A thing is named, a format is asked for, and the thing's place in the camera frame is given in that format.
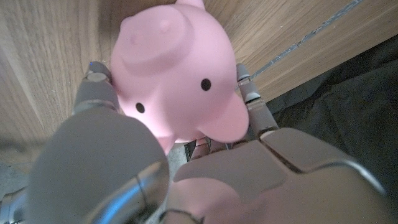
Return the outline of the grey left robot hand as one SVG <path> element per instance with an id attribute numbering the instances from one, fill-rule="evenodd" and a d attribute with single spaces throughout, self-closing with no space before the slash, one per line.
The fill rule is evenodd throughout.
<path id="1" fill-rule="evenodd" d="M 159 143 L 120 114 L 111 74 L 92 62 L 73 115 L 34 164 L 29 185 L 1 200 L 2 223 L 396 223 L 379 181 L 351 156 L 279 128 L 238 65 L 250 136 L 169 176 Z"/>

